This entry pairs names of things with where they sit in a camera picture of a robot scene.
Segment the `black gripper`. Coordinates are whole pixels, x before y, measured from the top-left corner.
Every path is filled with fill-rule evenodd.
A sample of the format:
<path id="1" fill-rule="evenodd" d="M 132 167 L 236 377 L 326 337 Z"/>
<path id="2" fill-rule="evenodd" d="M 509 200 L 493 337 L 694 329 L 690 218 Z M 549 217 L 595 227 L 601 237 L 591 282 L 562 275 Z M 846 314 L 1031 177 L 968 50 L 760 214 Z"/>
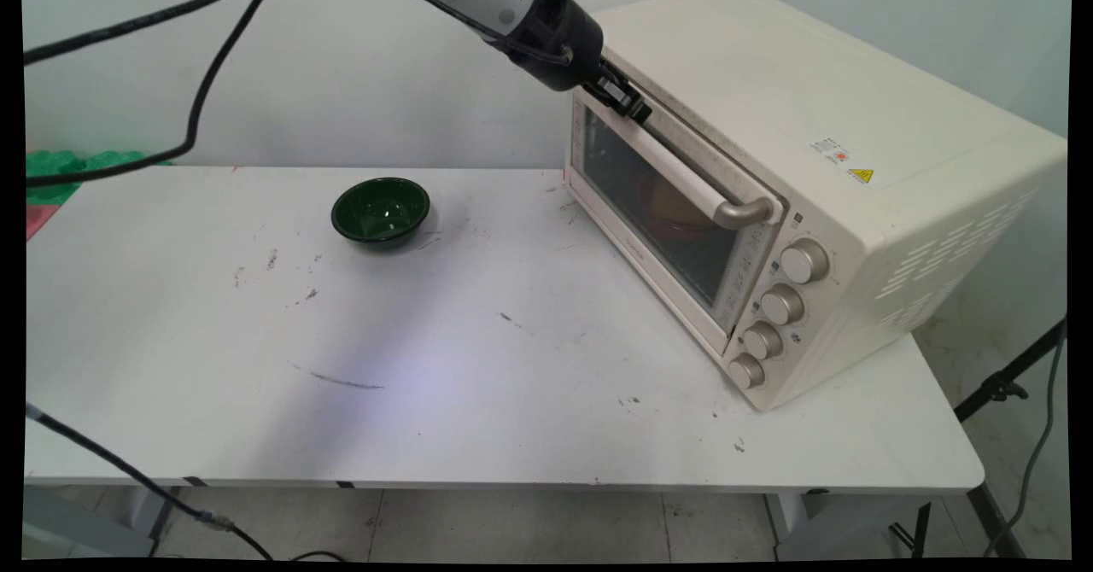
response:
<path id="1" fill-rule="evenodd" d="M 645 122 L 653 110 L 640 90 L 609 59 L 601 58 L 604 34 L 599 24 L 573 0 L 534 0 L 512 38 L 539 55 L 565 57 L 566 65 L 509 50 L 512 63 L 520 67 L 554 92 L 587 86 L 587 92 L 628 120 Z"/>

